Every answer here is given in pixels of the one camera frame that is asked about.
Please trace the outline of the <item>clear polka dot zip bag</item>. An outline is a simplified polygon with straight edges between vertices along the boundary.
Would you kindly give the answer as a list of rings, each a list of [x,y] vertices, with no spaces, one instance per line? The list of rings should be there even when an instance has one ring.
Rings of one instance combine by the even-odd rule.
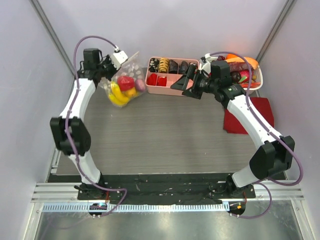
[[[140,53],[136,52],[129,57],[111,80],[103,78],[98,86],[104,89],[109,101],[119,108],[144,94],[147,87]]]

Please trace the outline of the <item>purple red onion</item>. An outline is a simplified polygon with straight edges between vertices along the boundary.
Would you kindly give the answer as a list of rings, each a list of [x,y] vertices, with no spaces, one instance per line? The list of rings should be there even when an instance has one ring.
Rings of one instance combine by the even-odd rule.
[[[143,79],[138,78],[135,81],[135,88],[139,92],[144,92],[146,90],[146,85]]]

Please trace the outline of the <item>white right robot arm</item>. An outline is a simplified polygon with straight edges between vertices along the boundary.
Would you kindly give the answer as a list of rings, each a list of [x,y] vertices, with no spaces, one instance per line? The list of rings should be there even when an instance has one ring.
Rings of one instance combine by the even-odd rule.
[[[243,169],[226,179],[226,193],[233,198],[249,185],[288,170],[292,165],[291,152],[295,141],[282,136],[259,113],[239,84],[233,84],[229,64],[216,60],[210,64],[210,73],[192,63],[186,72],[171,85],[186,97],[201,99],[203,93],[213,94],[243,126],[251,137],[256,152]]]

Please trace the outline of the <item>orange fruit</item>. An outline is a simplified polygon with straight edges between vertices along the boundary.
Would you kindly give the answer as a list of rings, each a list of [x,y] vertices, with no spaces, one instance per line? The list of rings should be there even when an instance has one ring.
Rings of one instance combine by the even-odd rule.
[[[135,87],[133,87],[133,88],[125,91],[124,94],[125,94],[128,98],[132,99],[132,98],[137,97],[137,96],[139,95],[139,92],[136,90]]]

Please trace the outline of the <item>yellow banana bunch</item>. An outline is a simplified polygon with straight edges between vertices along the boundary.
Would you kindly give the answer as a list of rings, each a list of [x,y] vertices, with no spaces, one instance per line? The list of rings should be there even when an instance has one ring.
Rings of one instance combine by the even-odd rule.
[[[125,106],[130,101],[130,98],[121,92],[120,87],[114,81],[110,83],[108,98],[114,105],[119,107]]]

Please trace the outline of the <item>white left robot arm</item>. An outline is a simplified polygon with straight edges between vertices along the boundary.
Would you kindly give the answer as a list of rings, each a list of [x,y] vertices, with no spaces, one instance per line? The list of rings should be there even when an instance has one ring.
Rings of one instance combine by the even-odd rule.
[[[118,49],[105,57],[97,48],[84,49],[69,100],[60,115],[49,122],[56,148],[74,163],[81,176],[81,186],[89,189],[89,194],[97,200],[106,195],[107,188],[90,153],[92,141],[84,117],[102,78],[110,80],[127,59]]]

